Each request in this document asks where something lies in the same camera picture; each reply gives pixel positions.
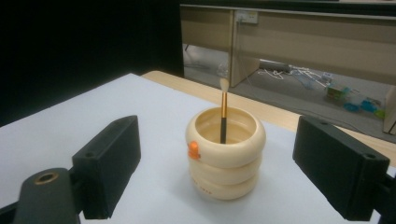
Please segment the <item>brush pot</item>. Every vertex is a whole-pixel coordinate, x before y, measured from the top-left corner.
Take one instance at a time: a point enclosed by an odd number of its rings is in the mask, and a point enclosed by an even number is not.
[[[245,110],[227,108],[226,144],[220,143],[221,108],[198,113],[186,130],[190,175],[201,192],[221,200],[244,196],[257,183],[266,135]]]

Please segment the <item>orange knob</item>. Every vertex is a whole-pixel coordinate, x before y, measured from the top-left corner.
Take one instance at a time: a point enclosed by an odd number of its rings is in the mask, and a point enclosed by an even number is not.
[[[195,141],[189,143],[189,157],[194,160],[198,160],[201,157],[199,155],[198,143]]]

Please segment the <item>white table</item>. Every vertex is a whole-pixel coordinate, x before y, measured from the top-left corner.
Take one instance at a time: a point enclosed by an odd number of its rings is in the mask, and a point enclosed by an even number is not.
[[[253,191],[228,202],[197,191],[188,172],[184,132],[196,113],[211,106],[216,105],[127,75],[11,123],[0,129],[0,207],[18,200],[27,177],[71,168],[71,157],[108,123],[137,115],[142,159],[113,217],[85,220],[81,215],[82,223],[349,223],[292,160],[295,133],[267,122]],[[371,223],[377,221],[375,214]]]

